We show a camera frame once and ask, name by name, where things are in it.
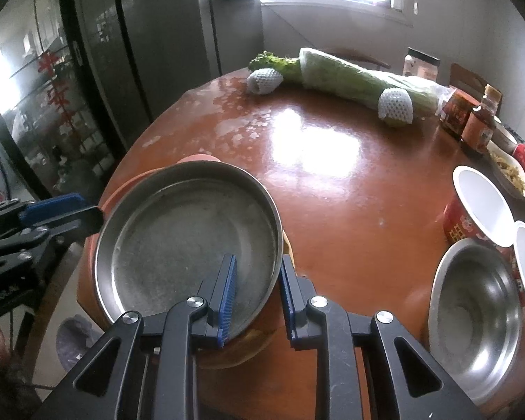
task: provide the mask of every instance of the metal bolt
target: metal bolt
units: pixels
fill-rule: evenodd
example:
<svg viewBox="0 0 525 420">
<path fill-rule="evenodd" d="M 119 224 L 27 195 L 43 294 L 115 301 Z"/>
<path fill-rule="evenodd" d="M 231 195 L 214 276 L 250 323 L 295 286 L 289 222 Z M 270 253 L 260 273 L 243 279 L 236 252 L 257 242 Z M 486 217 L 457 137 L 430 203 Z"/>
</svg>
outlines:
<svg viewBox="0 0 525 420">
<path fill-rule="evenodd" d="M 320 295 L 313 297 L 309 301 L 313 306 L 315 306 L 315 308 L 324 308 L 328 303 L 328 300 L 325 297 L 321 297 Z"/>
<path fill-rule="evenodd" d="M 138 320 L 138 317 L 138 313 L 135 311 L 129 311 L 128 313 L 124 313 L 122 321 L 125 324 L 134 324 Z"/>
<path fill-rule="evenodd" d="M 198 308 L 204 304 L 204 299 L 202 297 L 190 297 L 187 300 L 187 305 L 191 308 Z"/>
<path fill-rule="evenodd" d="M 18 254 L 18 259 L 19 260 L 30 260 L 32 258 L 33 258 L 33 256 L 31 255 L 31 253 L 27 252 L 27 251 L 23 251 L 23 252 L 20 252 Z"/>
<path fill-rule="evenodd" d="M 389 311 L 379 311 L 379 313 L 376 314 L 376 317 L 382 324 L 390 324 L 393 322 L 393 314 Z"/>
</svg>

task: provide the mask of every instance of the shredded food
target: shredded food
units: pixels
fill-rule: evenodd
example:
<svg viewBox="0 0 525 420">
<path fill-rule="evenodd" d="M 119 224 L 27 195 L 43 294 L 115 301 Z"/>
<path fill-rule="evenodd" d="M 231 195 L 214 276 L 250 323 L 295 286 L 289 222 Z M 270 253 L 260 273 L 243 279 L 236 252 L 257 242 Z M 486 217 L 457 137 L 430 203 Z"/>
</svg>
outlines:
<svg viewBox="0 0 525 420">
<path fill-rule="evenodd" d="M 521 179 L 518 169 L 515 166 L 508 164 L 504 158 L 497 154 L 491 153 L 490 156 L 512 185 L 519 189 L 519 191 L 525 191 L 525 183 Z"/>
</svg>

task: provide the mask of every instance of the window sill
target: window sill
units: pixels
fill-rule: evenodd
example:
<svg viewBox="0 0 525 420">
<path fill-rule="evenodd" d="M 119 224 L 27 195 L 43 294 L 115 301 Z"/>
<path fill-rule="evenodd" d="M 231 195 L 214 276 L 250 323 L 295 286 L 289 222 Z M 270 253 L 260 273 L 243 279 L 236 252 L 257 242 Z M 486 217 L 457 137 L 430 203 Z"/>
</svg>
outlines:
<svg viewBox="0 0 525 420">
<path fill-rule="evenodd" d="M 318 8 L 342 8 L 363 14 L 371 14 L 388 20 L 393 20 L 407 27 L 412 27 L 412 21 L 404 12 L 385 6 L 374 6 L 360 1 L 351 0 L 261 0 L 264 6 L 313 6 Z"/>
</svg>

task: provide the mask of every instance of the orange bottle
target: orange bottle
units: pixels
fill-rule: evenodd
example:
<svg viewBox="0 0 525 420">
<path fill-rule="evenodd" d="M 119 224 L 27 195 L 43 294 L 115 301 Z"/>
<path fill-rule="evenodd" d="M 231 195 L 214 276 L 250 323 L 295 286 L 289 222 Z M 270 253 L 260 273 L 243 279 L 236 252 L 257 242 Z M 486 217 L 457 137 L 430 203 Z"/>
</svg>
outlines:
<svg viewBox="0 0 525 420">
<path fill-rule="evenodd" d="M 480 106 L 472 109 L 463 129 L 461 142 L 478 153 L 486 151 L 488 142 L 494 134 L 494 129 L 496 129 L 494 117 L 500 99 L 502 99 L 502 94 L 493 86 L 486 85 Z"/>
</svg>

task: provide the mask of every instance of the plate of food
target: plate of food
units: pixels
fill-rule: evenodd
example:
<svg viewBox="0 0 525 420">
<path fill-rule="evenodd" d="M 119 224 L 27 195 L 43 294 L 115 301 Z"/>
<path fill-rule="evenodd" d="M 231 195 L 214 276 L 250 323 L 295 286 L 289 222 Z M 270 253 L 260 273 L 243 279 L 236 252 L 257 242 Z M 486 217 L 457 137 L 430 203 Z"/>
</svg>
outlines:
<svg viewBox="0 0 525 420">
<path fill-rule="evenodd" d="M 525 171 L 519 162 L 494 142 L 488 143 L 494 175 L 503 188 L 516 199 L 525 200 Z"/>
</svg>

